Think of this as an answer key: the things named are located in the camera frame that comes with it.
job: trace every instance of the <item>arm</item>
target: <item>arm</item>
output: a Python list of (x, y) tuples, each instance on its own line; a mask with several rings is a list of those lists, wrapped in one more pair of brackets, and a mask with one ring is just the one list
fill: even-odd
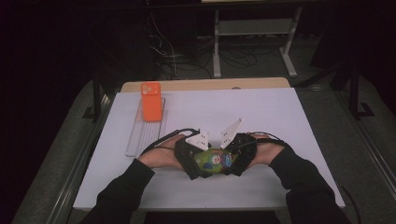
[(134, 159), (124, 174), (110, 182), (99, 193), (95, 207), (81, 223), (130, 223), (132, 212), (139, 207), (146, 185), (154, 176), (151, 168), (176, 167), (182, 170), (172, 149), (184, 137), (179, 134), (157, 148)]
[(293, 223), (350, 223), (317, 167), (297, 156), (291, 147), (260, 144), (250, 166), (259, 163), (273, 168), (282, 186), (290, 189), (286, 202)]

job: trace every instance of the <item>black glove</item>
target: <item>black glove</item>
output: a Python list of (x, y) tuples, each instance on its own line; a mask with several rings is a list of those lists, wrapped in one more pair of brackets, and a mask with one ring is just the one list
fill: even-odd
[(191, 180), (197, 178), (198, 176), (207, 178), (212, 176), (212, 174), (202, 171), (194, 159), (194, 155), (203, 152), (200, 148), (192, 146), (186, 142), (186, 138), (183, 137), (176, 142), (175, 145), (175, 156), (180, 162), (184, 171), (190, 177)]
[(257, 139), (247, 133), (237, 133), (233, 141), (226, 148), (232, 154), (237, 155), (235, 161), (225, 175), (238, 175), (246, 171), (251, 161), (256, 157)]

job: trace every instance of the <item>white bracket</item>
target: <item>white bracket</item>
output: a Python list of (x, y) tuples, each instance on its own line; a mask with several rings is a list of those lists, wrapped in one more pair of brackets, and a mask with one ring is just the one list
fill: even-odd
[(198, 133), (194, 136), (186, 138), (186, 142), (192, 146), (198, 147), (204, 151), (209, 149), (208, 133)]
[(230, 143), (233, 141), (236, 134), (238, 133), (238, 129), (241, 126), (242, 121), (244, 121), (244, 119), (237, 120), (234, 124), (221, 132), (220, 148), (226, 148), (228, 145), (230, 145)]

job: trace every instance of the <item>hand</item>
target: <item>hand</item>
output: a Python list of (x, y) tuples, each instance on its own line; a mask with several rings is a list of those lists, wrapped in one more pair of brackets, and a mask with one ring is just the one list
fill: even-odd
[(175, 167), (183, 170), (174, 152), (176, 141), (183, 137), (185, 137), (184, 134), (175, 135), (137, 159), (146, 164), (149, 168)]
[[(253, 134), (255, 138), (270, 138), (267, 134)], [(248, 168), (257, 164), (271, 164), (271, 161), (283, 150), (284, 147), (274, 143), (258, 143), (256, 157), (250, 163)]]

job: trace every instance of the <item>white table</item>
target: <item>white table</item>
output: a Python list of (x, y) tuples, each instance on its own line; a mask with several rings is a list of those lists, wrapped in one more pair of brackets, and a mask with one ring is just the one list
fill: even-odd
[[(263, 131), (288, 142), (298, 155), (312, 161), (345, 206), (315, 136), (292, 88), (206, 91), (163, 91), (167, 111), (166, 133), (194, 128), (209, 132), (209, 142), (219, 145), (219, 132), (239, 118), (240, 132)], [(74, 207), (94, 207), (97, 194), (130, 165), (125, 156), (139, 92), (119, 93), (92, 155)], [(240, 177), (214, 175), (190, 180), (175, 169), (155, 169), (142, 197), (140, 209), (149, 211), (274, 210), (285, 208), (286, 190), (268, 166), (255, 166)]]

